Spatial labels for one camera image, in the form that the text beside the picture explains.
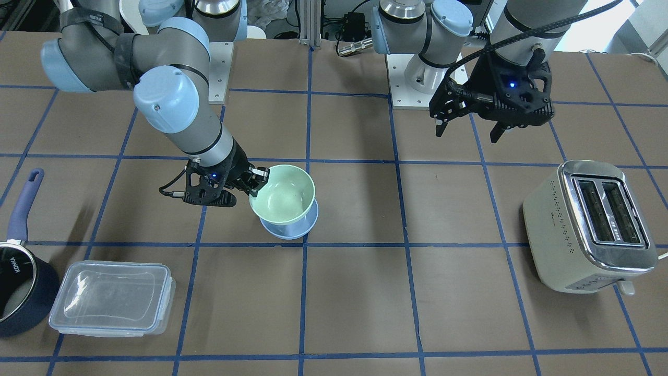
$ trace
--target chrome toaster trim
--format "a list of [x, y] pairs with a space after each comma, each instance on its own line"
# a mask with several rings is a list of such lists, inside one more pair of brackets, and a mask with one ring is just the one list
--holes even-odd
[[[590, 262], [614, 272], [644, 273], [656, 266], [656, 246], [647, 231], [645, 218], [636, 205], [637, 200], [626, 175], [620, 169], [603, 162], [567, 161], [559, 167], [557, 175], [568, 214], [576, 225], [577, 242]], [[621, 203], [620, 199], [623, 201], [628, 218], [619, 217], [619, 210], [615, 213], [604, 184], [610, 189], [614, 189], [611, 184], [617, 187], [620, 194], [615, 197], [616, 202]], [[585, 197], [583, 185], [587, 185], [589, 197]], [[598, 200], [598, 203], [594, 202], [595, 207], [590, 208], [587, 200], [590, 203]], [[635, 232], [637, 239], [628, 234], [624, 239], [618, 221], [626, 222], [630, 226], [628, 230], [632, 228], [631, 232]], [[605, 232], [603, 236], [597, 233], [595, 222]]]

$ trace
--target light blue joint cover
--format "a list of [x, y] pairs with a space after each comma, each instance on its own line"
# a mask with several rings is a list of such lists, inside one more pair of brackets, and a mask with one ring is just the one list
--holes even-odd
[[468, 36], [473, 28], [471, 11], [457, 0], [435, 0], [432, 15], [441, 26], [460, 37]]
[[173, 17], [183, 6], [184, 0], [139, 0], [142, 23], [155, 27]]
[[373, 50], [382, 55], [389, 55], [389, 46], [383, 30], [383, 22], [378, 12], [378, 7], [371, 10], [371, 38], [373, 40]]
[[248, 37], [248, 7], [246, 0], [241, 0], [241, 9], [239, 15], [239, 28], [233, 41], [244, 40]]
[[56, 88], [64, 92], [92, 93], [77, 77], [58, 46], [58, 39], [44, 42], [39, 53], [42, 68]]
[[206, 34], [206, 31], [204, 31], [204, 29], [199, 26], [199, 24], [197, 24], [197, 22], [185, 17], [172, 17], [160, 25], [160, 28], [158, 28], [158, 33], [160, 33], [160, 30], [167, 28], [179, 29], [192, 35], [193, 38], [197, 39], [204, 46], [204, 48], [206, 48], [206, 53], [208, 53], [209, 60], [211, 60], [211, 51], [209, 51], [208, 48], [208, 35]]
[[172, 66], [159, 66], [146, 72], [134, 87], [132, 96], [146, 120], [163, 133], [178, 133], [188, 128], [200, 108], [195, 84]]

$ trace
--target light blue plate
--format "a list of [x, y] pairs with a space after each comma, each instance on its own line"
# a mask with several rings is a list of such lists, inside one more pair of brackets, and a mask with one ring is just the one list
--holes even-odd
[[304, 218], [296, 221], [295, 223], [281, 226], [269, 223], [263, 219], [260, 219], [260, 222], [262, 223], [262, 226], [264, 226], [265, 229], [275, 237], [283, 240], [294, 240], [301, 238], [302, 236], [309, 233], [309, 231], [311, 231], [315, 225], [315, 221], [318, 219], [318, 212], [318, 201], [313, 199], [313, 205], [311, 206], [309, 212], [306, 213]]

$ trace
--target brown table surface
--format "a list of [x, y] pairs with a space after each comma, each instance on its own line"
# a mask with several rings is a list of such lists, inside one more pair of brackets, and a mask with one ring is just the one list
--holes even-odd
[[668, 83], [653, 64], [555, 53], [552, 124], [493, 145], [477, 116], [436, 138], [427, 112], [392, 110], [383, 56], [240, 42], [214, 109], [256, 164], [301, 166], [317, 187], [315, 228], [283, 241], [240, 193], [231, 209], [161, 196], [183, 155], [130, 93], [56, 90], [39, 63], [55, 37], [0, 34], [0, 228], [42, 167], [40, 258], [60, 276], [86, 257], [162, 263], [176, 297], [158, 336], [63, 336], [44, 320], [0, 339], [0, 374], [668, 375], [668, 260], [635, 296], [555, 292], [519, 215], [565, 159], [605, 161], [668, 251]]

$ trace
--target plastic food container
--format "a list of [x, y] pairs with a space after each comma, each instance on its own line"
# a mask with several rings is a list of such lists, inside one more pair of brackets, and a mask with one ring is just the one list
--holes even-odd
[[82, 261], [72, 264], [49, 325], [92, 337], [141, 337], [165, 331], [176, 283], [161, 264]]

